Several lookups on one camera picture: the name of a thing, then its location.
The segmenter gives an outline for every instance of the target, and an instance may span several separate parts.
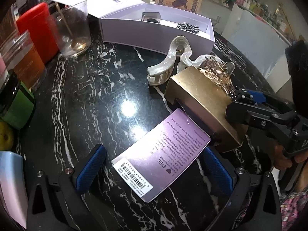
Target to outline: black cable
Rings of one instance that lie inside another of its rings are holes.
[[[304,167],[305,167],[306,164],[307,164],[307,161],[308,161],[308,159],[307,159],[306,161],[304,161],[304,164],[303,164],[303,166],[301,167],[301,170],[300,170],[300,172],[299,172],[298,177],[296,178],[295,183],[293,184],[293,186],[292,186],[292,188],[290,189],[290,191],[289,191],[289,193],[287,194],[287,196],[286,196],[285,198],[283,198],[283,200],[280,202],[280,205],[283,204],[283,203],[285,202],[285,200],[290,196],[290,194],[293,193],[294,188],[295,188],[296,184],[298,183],[299,177],[301,176],[301,173],[303,172]]]

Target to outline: green container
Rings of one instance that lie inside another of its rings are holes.
[[[34,96],[17,78],[13,70],[0,90],[0,117],[15,129],[28,122],[34,109]]]

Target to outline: black marble table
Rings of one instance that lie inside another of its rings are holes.
[[[204,230],[227,198],[202,156],[150,203],[143,202],[110,163],[170,114],[164,85],[149,88],[147,82],[147,67],[165,56],[103,44],[96,21],[91,22],[90,30],[89,51],[70,60],[57,55],[47,65],[48,74],[34,94],[35,113],[30,125],[20,132],[17,145],[17,152],[25,159],[27,192],[37,171],[55,177],[73,167],[95,144],[103,143],[108,153],[106,166],[83,199],[105,230]],[[213,54],[236,64],[232,75],[235,85],[272,92],[241,53],[218,34],[215,38]],[[261,166],[255,165],[256,152],[245,162],[241,149],[233,151],[238,159],[235,165],[245,163],[261,173]]]

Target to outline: white label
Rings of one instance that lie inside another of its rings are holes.
[[[122,158],[113,165],[119,175],[125,180],[130,188],[140,197],[149,192],[153,186],[131,165],[131,163]]]

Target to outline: screw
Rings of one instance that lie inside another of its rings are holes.
[[[244,174],[245,169],[243,169],[242,167],[238,167],[238,168],[236,169],[236,172],[237,172],[238,174],[242,175],[242,174]]]
[[[271,172],[265,172],[265,175],[270,178],[272,176],[272,173]]]
[[[66,174],[71,174],[73,171],[74,171],[74,170],[73,170],[71,167],[67,167],[67,168],[65,169],[65,173],[66,173]]]
[[[42,177],[44,174],[44,171],[40,170],[39,172],[37,172],[36,176],[37,177]]]

